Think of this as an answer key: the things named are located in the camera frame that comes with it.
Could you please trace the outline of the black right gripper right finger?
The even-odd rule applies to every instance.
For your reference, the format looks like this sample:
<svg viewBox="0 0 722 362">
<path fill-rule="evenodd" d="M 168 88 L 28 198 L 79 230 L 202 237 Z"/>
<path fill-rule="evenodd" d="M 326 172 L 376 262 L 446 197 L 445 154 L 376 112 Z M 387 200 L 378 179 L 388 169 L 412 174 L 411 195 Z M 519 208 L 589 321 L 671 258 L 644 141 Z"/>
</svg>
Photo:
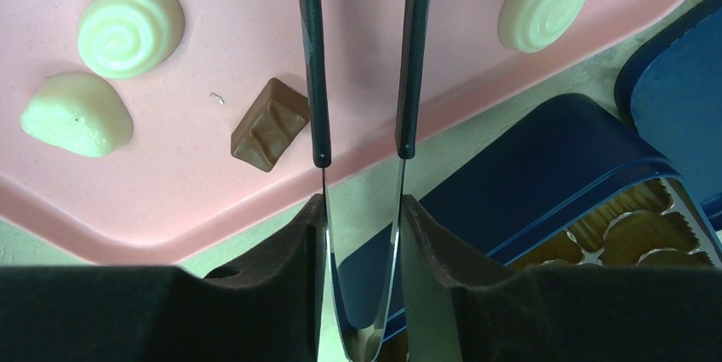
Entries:
<svg viewBox="0 0 722 362">
<path fill-rule="evenodd" d="M 721 272 L 712 267 L 512 270 L 401 201 L 414 361 L 718 361 Z"/>
</svg>

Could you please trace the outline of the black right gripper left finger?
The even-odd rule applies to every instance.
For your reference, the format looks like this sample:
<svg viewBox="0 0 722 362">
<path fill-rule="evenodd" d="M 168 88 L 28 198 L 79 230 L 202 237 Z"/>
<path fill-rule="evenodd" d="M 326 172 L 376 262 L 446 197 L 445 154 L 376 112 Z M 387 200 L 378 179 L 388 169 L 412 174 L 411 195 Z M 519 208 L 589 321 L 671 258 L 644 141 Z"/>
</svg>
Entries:
<svg viewBox="0 0 722 362">
<path fill-rule="evenodd" d="M 4 361 L 314 361 L 324 200 L 205 277 L 179 267 L 3 267 Z"/>
</svg>

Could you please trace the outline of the dark rectangular chocolate piece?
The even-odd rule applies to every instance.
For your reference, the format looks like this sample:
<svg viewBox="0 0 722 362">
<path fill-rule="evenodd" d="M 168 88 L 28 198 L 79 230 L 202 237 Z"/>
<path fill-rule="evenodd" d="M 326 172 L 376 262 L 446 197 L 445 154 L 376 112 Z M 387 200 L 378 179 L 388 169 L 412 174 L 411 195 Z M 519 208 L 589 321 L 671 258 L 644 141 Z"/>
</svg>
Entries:
<svg viewBox="0 0 722 362">
<path fill-rule="evenodd" d="M 231 134 L 231 155 L 270 172 L 310 120 L 308 99 L 271 78 Z"/>
</svg>

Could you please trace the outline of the black handled metal tongs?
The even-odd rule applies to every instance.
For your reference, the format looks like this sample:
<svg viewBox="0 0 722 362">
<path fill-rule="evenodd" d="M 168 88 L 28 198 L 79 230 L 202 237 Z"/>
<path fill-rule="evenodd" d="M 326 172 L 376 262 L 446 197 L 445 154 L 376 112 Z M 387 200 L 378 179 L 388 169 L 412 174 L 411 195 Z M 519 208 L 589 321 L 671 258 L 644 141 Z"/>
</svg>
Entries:
<svg viewBox="0 0 722 362">
<path fill-rule="evenodd" d="M 356 327 L 347 316 L 347 301 L 341 289 L 333 243 L 327 176 L 327 169 L 332 163 L 332 149 L 325 75 L 322 0 L 299 0 L 299 4 L 311 113 L 312 159 L 315 166 L 321 170 L 324 203 L 322 221 L 317 227 L 316 237 L 317 297 L 314 311 L 316 314 L 321 314 L 324 304 L 324 284 L 330 282 L 333 290 L 331 301 L 345 355 L 351 361 L 375 361 L 380 354 L 386 334 L 387 317 L 392 300 L 399 252 L 402 205 L 396 205 L 387 242 L 385 274 L 375 317 L 369 325 Z M 395 122 L 395 144 L 399 158 L 396 191 L 398 201 L 401 201 L 404 196 L 406 164 L 415 156 L 429 8 L 430 0 L 405 0 L 404 3 L 404 29 Z"/>
</svg>

